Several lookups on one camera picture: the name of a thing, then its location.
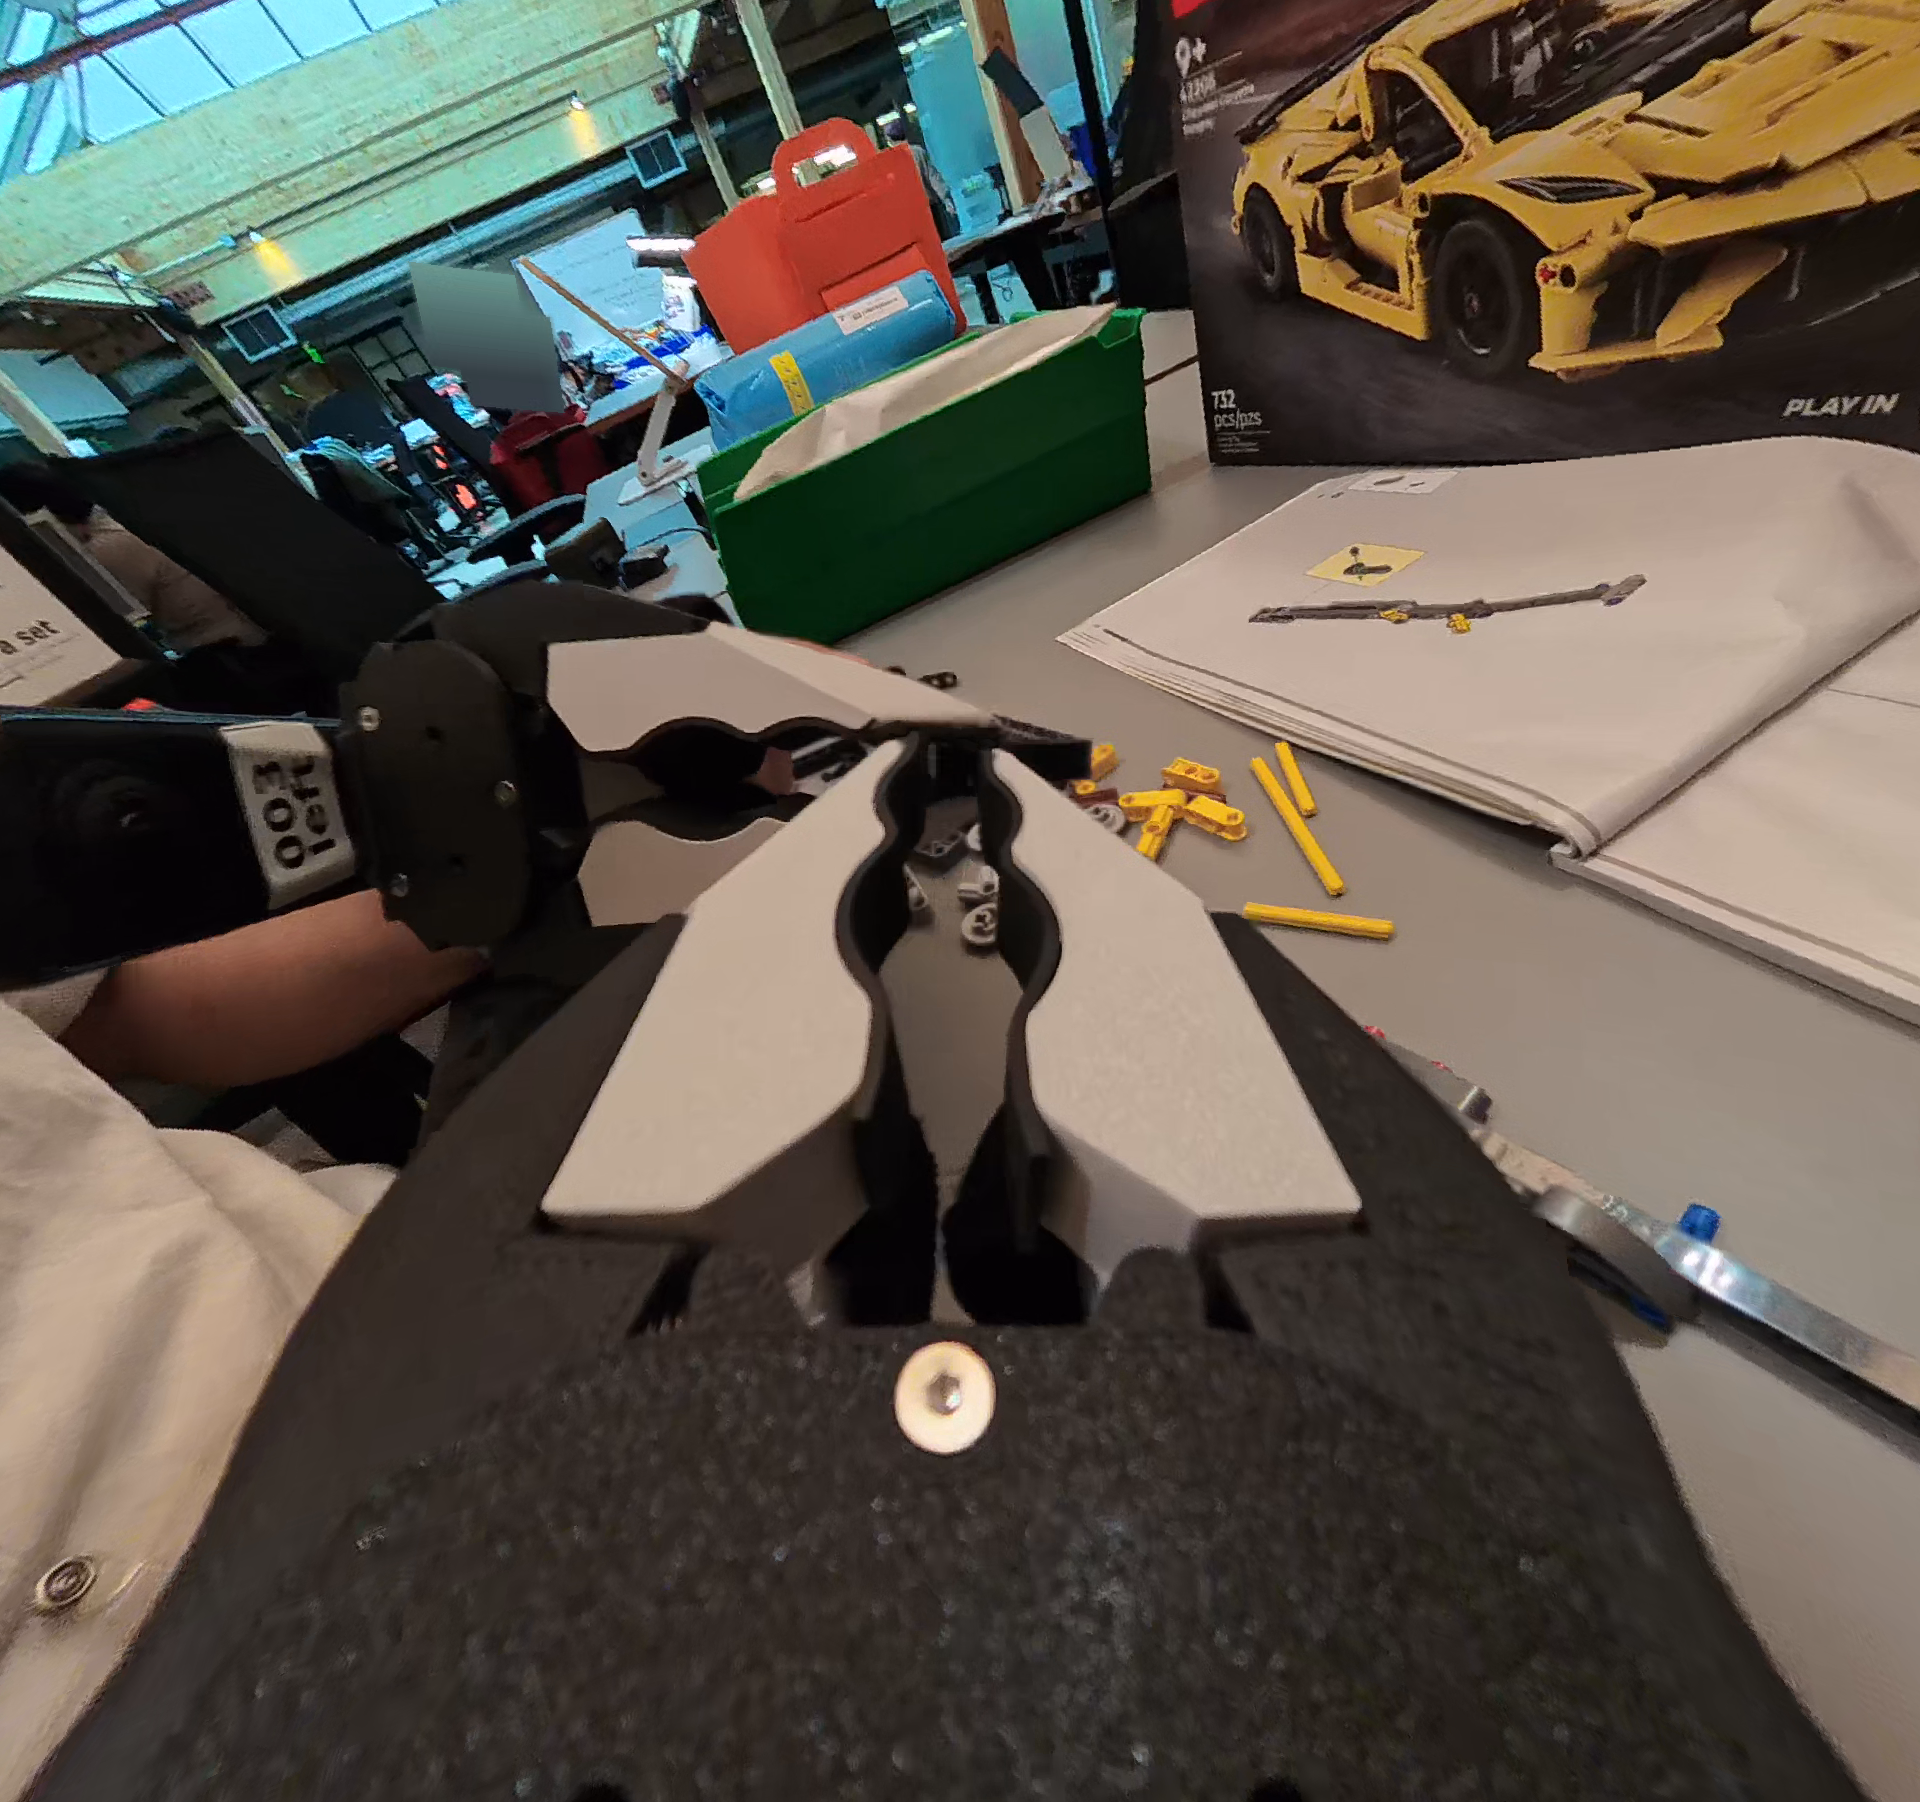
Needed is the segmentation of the long grey lego beam assembly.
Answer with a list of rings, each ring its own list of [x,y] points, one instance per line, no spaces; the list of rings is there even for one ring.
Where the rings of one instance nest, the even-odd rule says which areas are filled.
[[[1846,1322],[1793,1285],[1723,1248],[1723,1218],[1707,1206],[1651,1216],[1579,1170],[1521,1144],[1497,1123],[1484,1085],[1455,1065],[1364,1028],[1410,1080],[1438,1096],[1449,1123],[1498,1174],[1512,1197],[1556,1234],[1569,1273],[1614,1307],[1645,1340],[1702,1339],[1762,1374],[1780,1395],[1817,1407],[1888,1444],[1903,1468],[1920,1455],[1920,1363],[1910,1349]]]

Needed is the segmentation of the black office chair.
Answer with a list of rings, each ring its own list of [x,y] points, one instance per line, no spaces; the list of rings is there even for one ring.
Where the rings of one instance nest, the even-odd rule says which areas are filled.
[[[369,648],[446,604],[419,565],[231,431],[77,454],[65,472],[331,680],[351,680]]]

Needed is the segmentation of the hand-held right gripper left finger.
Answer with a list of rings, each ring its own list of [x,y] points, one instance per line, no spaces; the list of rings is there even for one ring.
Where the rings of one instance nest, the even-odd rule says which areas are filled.
[[[661,967],[541,1189],[551,1227],[747,1248],[852,1326],[931,1313],[938,1163],[878,981],[922,749],[885,739],[646,933]]]

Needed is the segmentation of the stack of long black lego beams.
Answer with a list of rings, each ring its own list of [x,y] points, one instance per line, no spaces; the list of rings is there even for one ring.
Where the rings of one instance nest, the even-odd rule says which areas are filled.
[[[1031,723],[1020,717],[997,717],[997,744],[1013,749],[1020,764],[1031,764],[1052,784],[1092,778],[1092,749],[1095,744],[1087,733]],[[817,733],[817,739],[791,749],[791,771],[793,771],[800,784],[802,778],[837,778],[863,754],[870,754],[870,744],[852,739],[852,733]]]

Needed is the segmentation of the light blue package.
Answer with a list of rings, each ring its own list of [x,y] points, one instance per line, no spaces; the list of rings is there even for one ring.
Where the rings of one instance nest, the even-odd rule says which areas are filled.
[[[709,448],[769,435],[849,388],[863,388],[949,341],[965,319],[949,299],[931,273],[907,273],[870,294],[831,304],[826,314],[709,364],[695,379],[706,404]]]

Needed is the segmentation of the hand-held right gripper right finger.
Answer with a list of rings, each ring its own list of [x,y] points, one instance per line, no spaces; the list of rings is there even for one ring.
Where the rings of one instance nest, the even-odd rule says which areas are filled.
[[[1069,1326],[1145,1248],[1348,1234],[1364,1192],[1281,1049],[1255,922],[1102,837],[1013,749],[976,764],[976,818],[1017,1002],[944,1218],[957,1307]]]

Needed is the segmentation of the green plastic bin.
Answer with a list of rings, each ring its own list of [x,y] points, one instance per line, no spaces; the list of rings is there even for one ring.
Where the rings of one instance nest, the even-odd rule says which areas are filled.
[[[842,643],[1150,489],[1142,312],[1121,304],[1092,344],[736,505],[791,425],[709,454],[706,525],[747,628]]]

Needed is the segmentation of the white paper sheet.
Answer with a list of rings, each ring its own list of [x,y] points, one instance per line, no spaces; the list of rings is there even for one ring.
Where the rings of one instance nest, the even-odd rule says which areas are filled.
[[[849,459],[852,448],[878,444],[885,435],[917,425],[957,399],[1031,374],[1059,349],[1079,349],[1105,328],[1117,328],[1117,304],[1069,304],[976,328],[973,341],[952,341],[875,384],[858,384],[800,415],[779,439],[769,439],[769,448],[760,448],[757,468],[747,468],[747,479],[736,483],[736,505],[836,459]]]

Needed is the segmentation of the orange plastic case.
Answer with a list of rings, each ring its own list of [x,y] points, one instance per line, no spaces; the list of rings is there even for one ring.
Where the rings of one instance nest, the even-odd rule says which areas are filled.
[[[686,249],[731,349],[760,349],[917,273],[965,319],[912,146],[875,146],[858,121],[826,117],[774,146],[769,179]]]

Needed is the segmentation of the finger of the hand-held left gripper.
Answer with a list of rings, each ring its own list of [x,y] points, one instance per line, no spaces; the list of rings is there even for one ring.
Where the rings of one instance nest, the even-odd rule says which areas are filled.
[[[626,754],[680,723],[748,739],[793,732],[852,739],[1001,732],[991,710],[952,689],[726,621],[695,621],[678,634],[551,643],[541,695],[589,754]]]
[[[575,865],[580,920],[589,927],[649,927],[678,920],[791,826],[793,813],[748,813],[720,826],[720,836],[686,836],[646,813],[605,818]]]

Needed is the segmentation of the cluster of yellow lego pieces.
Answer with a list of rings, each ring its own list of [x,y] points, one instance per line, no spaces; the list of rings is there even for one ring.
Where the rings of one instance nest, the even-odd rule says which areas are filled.
[[[1238,920],[1273,933],[1319,933],[1319,938],[1354,938],[1354,944],[1398,944],[1392,920],[1368,920],[1348,906],[1348,880],[1331,865],[1327,843],[1319,837],[1319,795],[1294,754],[1286,739],[1273,739],[1270,754],[1249,762],[1257,802],[1281,826],[1294,852],[1303,859],[1310,880],[1319,885],[1331,906],[1296,906],[1296,905],[1242,905]],[[1092,778],[1117,784],[1117,749],[1092,749]],[[1212,843],[1242,843],[1255,836],[1255,818],[1229,802],[1222,771],[1205,762],[1165,762],[1159,778],[1145,791],[1121,791],[1117,802],[1129,813],[1134,852],[1165,859],[1175,831],[1195,831]]]

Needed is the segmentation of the person's left forearm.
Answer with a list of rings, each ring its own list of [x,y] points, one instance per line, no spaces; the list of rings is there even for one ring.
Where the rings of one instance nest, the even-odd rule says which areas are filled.
[[[237,1089],[390,1034],[479,970],[479,947],[425,947],[379,891],[340,891],[119,964],[58,1048],[113,1085]]]

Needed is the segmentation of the instruction booklet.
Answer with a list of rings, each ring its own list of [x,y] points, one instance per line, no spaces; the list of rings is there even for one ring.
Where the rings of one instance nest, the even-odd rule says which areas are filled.
[[[1354,468],[1059,643],[1920,1011],[1920,463],[1787,435]]]

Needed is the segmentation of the black framed marker sign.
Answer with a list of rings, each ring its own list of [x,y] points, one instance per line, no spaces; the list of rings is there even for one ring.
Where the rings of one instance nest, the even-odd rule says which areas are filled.
[[[129,649],[26,516],[0,507],[0,704],[77,704],[125,680]]]

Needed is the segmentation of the lego set box with yellow car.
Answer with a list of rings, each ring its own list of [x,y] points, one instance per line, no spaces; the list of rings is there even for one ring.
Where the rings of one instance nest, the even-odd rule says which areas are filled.
[[[1142,0],[1205,439],[1920,439],[1920,0]]]

